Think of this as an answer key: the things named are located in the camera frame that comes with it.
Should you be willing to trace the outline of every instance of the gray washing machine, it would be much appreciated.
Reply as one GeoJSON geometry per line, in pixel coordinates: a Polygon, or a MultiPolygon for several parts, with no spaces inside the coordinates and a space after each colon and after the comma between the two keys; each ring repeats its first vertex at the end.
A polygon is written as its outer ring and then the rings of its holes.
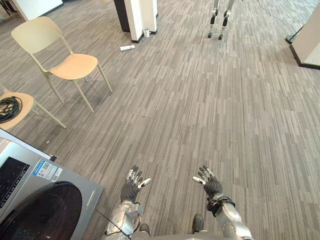
{"type": "Polygon", "coordinates": [[[80,240],[103,187],[0,129],[0,240],[80,240]]]}

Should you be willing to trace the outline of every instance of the black baseboard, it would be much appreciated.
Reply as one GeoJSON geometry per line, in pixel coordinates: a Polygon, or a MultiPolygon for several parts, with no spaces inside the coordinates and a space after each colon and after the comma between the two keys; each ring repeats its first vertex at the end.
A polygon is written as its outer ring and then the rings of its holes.
{"type": "MultiPolygon", "coordinates": [[[[156,31],[149,31],[149,32],[150,32],[150,34],[157,34],[158,29],[157,29],[156,31]]],[[[134,43],[134,44],[138,44],[138,43],[140,43],[141,39],[142,39],[144,36],[145,36],[145,35],[142,33],[142,35],[139,37],[138,40],[131,40],[131,42],[134,43]]]]}
{"type": "Polygon", "coordinates": [[[157,34],[157,32],[158,32],[158,29],[157,30],[155,30],[155,31],[150,31],[150,34],[157,34]]]}
{"type": "Polygon", "coordinates": [[[52,13],[54,10],[62,7],[63,5],[65,5],[64,2],[62,4],[60,4],[59,6],[56,6],[55,8],[51,9],[50,11],[47,11],[46,13],[42,14],[40,17],[47,16],[48,14],[52,13]]]}
{"type": "Polygon", "coordinates": [[[138,40],[131,40],[131,42],[134,43],[134,44],[138,44],[143,37],[144,37],[144,34],[142,33],[142,35],[139,37],[138,40]]]}
{"type": "Polygon", "coordinates": [[[294,47],[292,46],[292,44],[290,44],[289,46],[293,56],[294,56],[294,59],[296,61],[296,63],[298,64],[299,67],[303,67],[303,68],[308,68],[308,69],[317,69],[317,70],[320,70],[320,66],[318,65],[313,65],[313,64],[308,64],[308,63],[301,63],[297,53],[296,53],[296,50],[294,49],[294,47]]]}

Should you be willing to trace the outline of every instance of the chair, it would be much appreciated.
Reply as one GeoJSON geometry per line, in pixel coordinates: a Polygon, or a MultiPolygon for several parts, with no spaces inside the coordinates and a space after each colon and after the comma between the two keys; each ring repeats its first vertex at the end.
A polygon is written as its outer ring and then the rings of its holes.
{"type": "Polygon", "coordinates": [[[33,110],[34,105],[37,105],[41,110],[43,110],[53,120],[55,120],[61,127],[63,127],[64,129],[66,128],[66,126],[62,122],[60,122],[55,116],[53,116],[42,105],[40,105],[36,100],[34,100],[34,98],[32,96],[25,94],[25,93],[21,93],[21,92],[10,92],[1,84],[0,84],[0,88],[3,90],[3,94],[0,96],[0,101],[2,99],[7,98],[7,97],[15,96],[15,97],[18,97],[19,99],[21,99],[21,102],[22,102],[22,109],[21,109],[20,113],[12,120],[9,120],[4,123],[0,123],[0,128],[2,128],[4,130],[12,128],[16,124],[18,124],[22,119],[24,119],[24,117],[30,111],[34,112],[36,115],[39,115],[35,110],[33,110]]]}
{"type": "Polygon", "coordinates": [[[16,7],[15,3],[12,0],[3,0],[2,2],[0,1],[0,3],[3,9],[6,11],[6,13],[9,15],[9,18],[13,17],[16,21],[17,19],[15,17],[15,14],[19,14],[20,18],[24,20],[19,9],[16,7]]]}
{"type": "Polygon", "coordinates": [[[55,75],[59,78],[70,80],[75,88],[80,93],[81,97],[88,105],[90,110],[94,112],[84,93],[81,91],[79,85],[76,80],[84,78],[86,81],[90,73],[96,68],[99,68],[100,73],[112,92],[112,88],[98,63],[98,59],[94,56],[86,55],[86,54],[76,54],[73,53],[69,44],[64,39],[61,34],[61,30],[59,27],[48,17],[42,16],[27,22],[22,23],[17,26],[12,32],[11,36],[14,40],[32,57],[32,59],[36,62],[37,66],[42,71],[45,79],[49,83],[53,92],[60,99],[62,103],[64,103],[63,99],[57,92],[55,86],[52,84],[50,79],[50,75],[55,75]],[[51,68],[50,70],[44,69],[44,67],[40,64],[40,62],[34,56],[35,53],[40,52],[45,49],[57,39],[61,39],[66,48],[69,50],[69,56],[64,59],[59,65],[51,68]]]}

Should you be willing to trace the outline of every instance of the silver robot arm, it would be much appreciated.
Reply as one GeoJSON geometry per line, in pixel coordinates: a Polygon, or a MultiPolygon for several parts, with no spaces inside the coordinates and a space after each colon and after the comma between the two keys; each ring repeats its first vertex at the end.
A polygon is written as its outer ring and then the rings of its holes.
{"type": "Polygon", "coordinates": [[[139,227],[144,209],[135,202],[139,191],[151,182],[151,178],[143,181],[140,178],[142,171],[138,172],[138,169],[135,165],[130,169],[121,190],[121,204],[112,211],[112,217],[101,240],[126,240],[139,227]]]}
{"type": "Polygon", "coordinates": [[[199,168],[199,177],[192,179],[203,185],[208,197],[207,210],[213,213],[226,238],[235,240],[253,240],[249,228],[242,222],[235,203],[224,195],[224,190],[213,172],[205,165],[199,168]]]}

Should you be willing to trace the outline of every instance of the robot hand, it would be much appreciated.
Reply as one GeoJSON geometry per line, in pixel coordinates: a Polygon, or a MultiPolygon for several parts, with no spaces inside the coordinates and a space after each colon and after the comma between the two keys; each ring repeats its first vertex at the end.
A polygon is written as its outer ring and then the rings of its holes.
{"type": "Polygon", "coordinates": [[[122,186],[121,190],[121,203],[123,201],[130,201],[132,203],[135,203],[141,188],[151,183],[151,178],[147,178],[146,180],[142,181],[143,178],[140,177],[142,171],[138,172],[138,169],[138,166],[133,165],[132,168],[129,170],[129,173],[126,176],[124,185],[122,186]]]}
{"type": "Polygon", "coordinates": [[[209,198],[213,198],[216,194],[224,194],[224,189],[222,188],[220,182],[217,180],[213,172],[205,165],[199,167],[198,171],[199,177],[193,176],[192,179],[203,185],[203,188],[209,198]]]}

